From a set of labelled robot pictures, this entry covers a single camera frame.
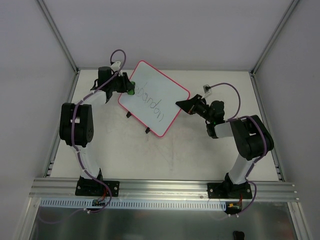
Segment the green whiteboard eraser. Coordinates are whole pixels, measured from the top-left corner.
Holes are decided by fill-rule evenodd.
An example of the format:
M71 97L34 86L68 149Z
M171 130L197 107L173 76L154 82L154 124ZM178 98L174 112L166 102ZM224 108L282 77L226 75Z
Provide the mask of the green whiteboard eraser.
M127 94L130 96L133 96L135 94L135 89L136 89L136 83L134 81L131 81L128 85Z

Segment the pink framed whiteboard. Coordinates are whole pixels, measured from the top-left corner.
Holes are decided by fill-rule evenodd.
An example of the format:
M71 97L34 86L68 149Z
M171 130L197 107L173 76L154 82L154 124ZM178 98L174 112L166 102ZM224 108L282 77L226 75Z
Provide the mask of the pink framed whiteboard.
M118 103L159 138L163 137L181 109L176 102L188 100L190 91L144 60L130 78L133 95L122 93Z

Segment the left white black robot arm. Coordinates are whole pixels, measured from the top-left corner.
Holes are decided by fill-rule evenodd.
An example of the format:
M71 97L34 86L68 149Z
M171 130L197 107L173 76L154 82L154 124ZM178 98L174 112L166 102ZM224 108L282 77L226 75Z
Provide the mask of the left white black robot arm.
M113 93L135 94L135 83L122 72L121 62L98 68L98 77L89 93L77 103L61 107L59 137L72 148L79 163L81 180L89 180L87 189L93 195L104 191L101 168L93 152L94 111L105 105Z

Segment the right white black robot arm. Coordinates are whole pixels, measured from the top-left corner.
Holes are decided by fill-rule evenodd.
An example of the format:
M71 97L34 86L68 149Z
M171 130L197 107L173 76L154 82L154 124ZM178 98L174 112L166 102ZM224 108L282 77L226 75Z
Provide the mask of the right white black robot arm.
M225 120L224 102L215 100L210 105L201 95L175 103L189 115L205 119L208 135L213 139L232 137L238 156L223 182L208 183L209 199L252 199L248 176L255 164L274 148L274 141L257 115Z

